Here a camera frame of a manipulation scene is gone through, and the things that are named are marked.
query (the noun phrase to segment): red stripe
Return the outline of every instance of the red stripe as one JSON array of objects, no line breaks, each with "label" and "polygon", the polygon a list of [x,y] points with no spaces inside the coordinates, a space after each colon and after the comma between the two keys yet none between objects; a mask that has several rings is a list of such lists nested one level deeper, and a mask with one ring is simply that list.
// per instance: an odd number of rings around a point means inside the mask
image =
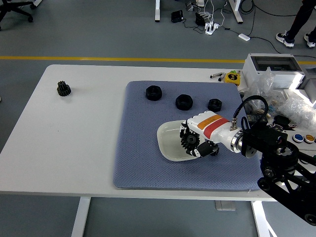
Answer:
[{"label": "red stripe", "polygon": [[210,139],[212,132],[217,129],[219,126],[222,126],[223,124],[229,122],[226,118],[220,118],[219,120],[216,120],[215,122],[211,123],[205,130],[204,135]]}]

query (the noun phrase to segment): yellow tape measure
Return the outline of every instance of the yellow tape measure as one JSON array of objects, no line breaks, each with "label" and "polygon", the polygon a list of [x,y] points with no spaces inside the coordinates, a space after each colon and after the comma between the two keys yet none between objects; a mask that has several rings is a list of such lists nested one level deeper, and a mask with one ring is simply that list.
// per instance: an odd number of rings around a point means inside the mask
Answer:
[{"label": "yellow tape measure", "polygon": [[240,74],[239,73],[227,73],[225,76],[225,83],[234,83],[240,85]]}]

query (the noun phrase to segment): person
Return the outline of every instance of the person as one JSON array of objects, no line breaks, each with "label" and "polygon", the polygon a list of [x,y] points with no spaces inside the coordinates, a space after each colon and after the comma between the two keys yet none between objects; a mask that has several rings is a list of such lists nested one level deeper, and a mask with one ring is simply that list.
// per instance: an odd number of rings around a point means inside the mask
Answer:
[{"label": "person", "polygon": [[[278,33],[276,35],[276,39],[283,43],[288,48],[294,47],[295,37],[300,31],[300,29],[305,25],[305,23],[310,18],[314,7],[316,6],[316,0],[302,0],[303,5],[301,6],[300,10],[296,14],[294,22],[291,26],[289,31],[285,31],[284,34]],[[309,34],[304,35],[304,40],[307,43],[307,47],[313,48],[315,47],[316,43],[316,26],[313,31]]]}]

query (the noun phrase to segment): black hex nut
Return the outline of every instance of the black hex nut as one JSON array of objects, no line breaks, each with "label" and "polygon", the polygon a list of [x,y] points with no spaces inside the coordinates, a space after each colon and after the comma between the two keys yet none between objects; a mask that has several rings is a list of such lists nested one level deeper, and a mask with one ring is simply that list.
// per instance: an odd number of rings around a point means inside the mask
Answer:
[{"label": "black hex nut", "polygon": [[208,102],[207,108],[213,112],[219,112],[222,109],[222,101],[219,99],[211,99]]},{"label": "black hex nut", "polygon": [[157,101],[162,97],[161,88],[157,85],[151,85],[146,89],[146,97],[149,100]]},{"label": "black hex nut", "polygon": [[176,99],[176,106],[180,110],[189,110],[193,105],[193,99],[190,95],[179,95]]}]

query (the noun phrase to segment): white adapter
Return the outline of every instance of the white adapter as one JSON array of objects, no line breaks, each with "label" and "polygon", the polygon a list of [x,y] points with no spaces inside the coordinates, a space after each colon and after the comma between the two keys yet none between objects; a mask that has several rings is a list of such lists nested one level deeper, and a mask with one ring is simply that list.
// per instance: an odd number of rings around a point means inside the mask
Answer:
[{"label": "white adapter", "polygon": [[239,37],[239,38],[242,38],[242,39],[245,40],[245,41],[250,40],[250,37],[247,36],[247,35],[244,35],[244,34],[240,34],[240,35],[238,35],[238,37]]},{"label": "white adapter", "polygon": [[216,29],[218,29],[218,27],[219,27],[219,24],[217,24],[217,23],[214,23],[214,22],[206,23],[205,24],[205,33],[207,35],[211,36],[214,33],[214,31]]},{"label": "white adapter", "polygon": [[197,6],[205,6],[204,0],[197,0]]}]

